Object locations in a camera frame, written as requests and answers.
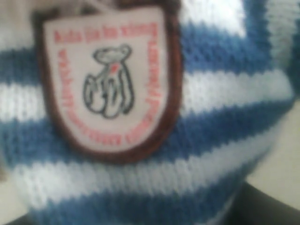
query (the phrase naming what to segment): sweater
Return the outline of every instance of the sweater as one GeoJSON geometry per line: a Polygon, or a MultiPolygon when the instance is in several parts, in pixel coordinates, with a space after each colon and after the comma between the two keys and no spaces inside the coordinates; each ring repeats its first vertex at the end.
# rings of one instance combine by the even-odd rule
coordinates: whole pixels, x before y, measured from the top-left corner
{"type": "Polygon", "coordinates": [[[32,220],[222,223],[293,106],[299,0],[181,0],[180,115],[158,151],[125,165],[73,151],[45,109],[30,14],[61,2],[0,3],[0,149],[32,220]]]}

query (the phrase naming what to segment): blue and white knit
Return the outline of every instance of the blue and white knit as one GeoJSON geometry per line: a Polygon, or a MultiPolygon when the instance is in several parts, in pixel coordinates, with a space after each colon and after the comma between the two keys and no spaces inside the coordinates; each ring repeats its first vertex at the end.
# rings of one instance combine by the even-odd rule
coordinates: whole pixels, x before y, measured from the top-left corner
{"type": "Polygon", "coordinates": [[[289,79],[274,65],[296,83],[299,0],[182,0],[180,117],[155,154],[129,165],[74,152],[45,111],[28,12],[59,2],[0,3],[0,143],[33,220],[220,223],[293,105],[289,79]]]}

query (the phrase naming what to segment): patch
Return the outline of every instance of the patch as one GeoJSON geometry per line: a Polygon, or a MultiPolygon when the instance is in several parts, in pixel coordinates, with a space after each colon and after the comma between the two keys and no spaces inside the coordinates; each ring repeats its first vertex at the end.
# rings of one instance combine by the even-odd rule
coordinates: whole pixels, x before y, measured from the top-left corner
{"type": "Polygon", "coordinates": [[[120,0],[117,11],[74,17],[54,10],[36,23],[46,105],[74,149],[129,163],[169,135],[182,93],[174,2],[120,0]]]}

